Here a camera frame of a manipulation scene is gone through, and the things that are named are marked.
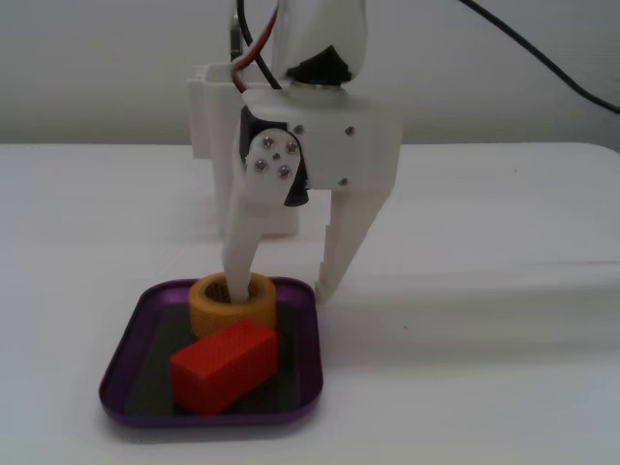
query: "white wall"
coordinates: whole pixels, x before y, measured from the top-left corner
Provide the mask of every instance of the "white wall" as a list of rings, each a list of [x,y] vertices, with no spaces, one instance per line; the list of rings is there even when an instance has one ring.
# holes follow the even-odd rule
[[[620,1],[480,0],[620,105]],[[258,33],[271,0],[247,0]],[[0,142],[186,143],[191,65],[228,58],[228,0],[1,0]],[[368,0],[351,86],[401,106],[411,142],[578,140],[620,149],[583,101],[456,0]]]

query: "wire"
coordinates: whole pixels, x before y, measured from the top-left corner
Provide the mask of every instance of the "wire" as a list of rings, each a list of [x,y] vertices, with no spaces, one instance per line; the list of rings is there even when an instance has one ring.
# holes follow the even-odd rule
[[[553,63],[548,57],[546,57],[540,50],[538,50],[535,46],[533,46],[529,41],[527,41],[523,36],[519,35],[514,29],[508,26],[504,21],[502,21],[499,17],[491,13],[489,10],[486,10],[478,3],[473,0],[458,0],[466,7],[470,8],[474,12],[478,13],[484,19],[489,21],[495,27],[500,29],[502,32],[507,34],[511,39],[517,42],[520,46],[529,51],[532,55],[534,55],[541,63],[543,63],[555,76],[564,81],[573,91],[579,94],[584,99],[592,102],[599,107],[604,109],[608,109],[609,111],[620,114],[620,107],[603,100],[596,95],[591,94],[579,84],[577,84],[569,75],[567,75],[558,65]]]
[[[236,14],[239,20],[239,27],[241,28],[241,35],[243,36],[243,40],[249,47],[254,42],[254,39],[252,39],[252,33],[250,32],[250,28],[248,27],[248,21],[247,21],[247,18],[245,17],[245,1],[244,0],[236,0]],[[264,78],[267,79],[267,82],[269,82],[269,85],[271,85],[271,88],[282,89],[282,86],[280,85],[278,80],[274,77],[271,70],[269,70],[269,67],[264,62],[260,54],[257,55],[256,57],[256,64],[259,65],[259,68],[263,72]]]
[[[271,19],[269,20],[267,26],[264,28],[264,31],[262,32],[259,39],[252,44],[252,46],[248,49],[245,55],[239,57],[236,61],[232,63],[232,82],[234,82],[234,85],[241,93],[245,92],[247,90],[247,87],[245,86],[241,78],[237,75],[237,73],[250,66],[252,62],[256,60],[256,57],[261,53],[264,45],[269,40],[269,36],[271,35],[271,31],[273,30],[276,17],[278,17],[277,4],[273,7]]]

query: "red wire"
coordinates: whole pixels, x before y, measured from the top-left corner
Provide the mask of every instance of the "red wire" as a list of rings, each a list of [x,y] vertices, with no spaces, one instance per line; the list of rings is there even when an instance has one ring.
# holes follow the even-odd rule
[[[275,25],[275,20],[277,17],[278,10],[276,9],[276,11],[273,12],[273,16],[269,20],[269,24],[264,29],[255,46],[250,49],[247,55],[245,55],[243,58],[241,58],[239,61],[235,62],[232,65],[232,82],[241,93],[245,92],[248,89],[241,80],[241,78],[237,75],[237,73],[250,66],[252,62],[256,59],[256,57],[261,53],[264,45],[269,40],[269,36],[271,35],[271,31],[273,30],[273,26]]]
[[[237,90],[241,93],[248,90],[248,88],[245,86],[245,84],[241,80],[241,77],[239,77],[239,75],[235,71],[232,72],[232,83],[237,88]]]

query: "black cable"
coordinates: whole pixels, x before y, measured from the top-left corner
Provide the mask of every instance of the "black cable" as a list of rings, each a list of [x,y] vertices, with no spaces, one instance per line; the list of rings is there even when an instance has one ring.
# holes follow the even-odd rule
[[[528,42],[524,37],[519,35],[514,29],[508,26],[504,21],[502,21],[499,17],[492,14],[490,11],[481,7],[478,3],[473,0],[458,0],[466,7],[472,9],[474,12],[478,13],[484,19],[489,21],[495,27],[500,29],[502,32],[507,34],[511,39],[517,42],[520,46],[525,48],[527,51],[532,53],[541,63],[543,63],[555,76],[559,79],[563,80],[572,90],[574,90],[577,94],[583,97],[586,100],[589,100],[595,105],[599,107],[603,107],[604,109],[608,109],[616,114],[620,113],[620,107],[607,102],[596,95],[592,95],[590,92],[585,90],[579,84],[577,84],[569,75],[567,75],[564,71],[560,69],[558,65],[553,63],[549,58],[547,58],[540,50],[538,50],[535,46],[533,46],[530,42]]]
[[[239,16],[239,26],[241,26],[241,34],[243,35],[243,40],[248,45],[248,47],[254,42],[252,39],[252,33],[250,32],[250,28],[248,27],[248,21],[245,17],[245,2],[244,0],[236,0],[236,14]],[[278,82],[278,80],[273,76],[271,70],[264,62],[263,58],[258,55],[256,57],[256,64],[259,65],[261,71],[267,82],[271,85],[273,89],[282,89],[282,86]]]

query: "yellow ring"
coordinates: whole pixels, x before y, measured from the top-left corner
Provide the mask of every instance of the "yellow ring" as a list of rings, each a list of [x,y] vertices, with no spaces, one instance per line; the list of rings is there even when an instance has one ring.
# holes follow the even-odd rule
[[[261,274],[252,273],[250,297],[242,305],[231,304],[226,275],[217,273],[201,279],[190,289],[190,323],[199,339],[243,318],[275,328],[275,285]]]

